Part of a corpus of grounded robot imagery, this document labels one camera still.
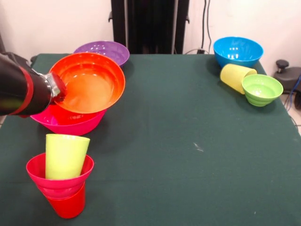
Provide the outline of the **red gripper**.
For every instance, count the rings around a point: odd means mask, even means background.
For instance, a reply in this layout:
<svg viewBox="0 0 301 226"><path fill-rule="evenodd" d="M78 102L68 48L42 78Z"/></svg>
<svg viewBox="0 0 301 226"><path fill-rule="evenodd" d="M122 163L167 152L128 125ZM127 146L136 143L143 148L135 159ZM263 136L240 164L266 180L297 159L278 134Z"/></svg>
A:
<svg viewBox="0 0 301 226"><path fill-rule="evenodd" d="M53 79L55 81L55 88L58 89L58 94L56 94L55 100L62 102L66 96L67 88L63 80L55 73L52 72Z"/></svg>

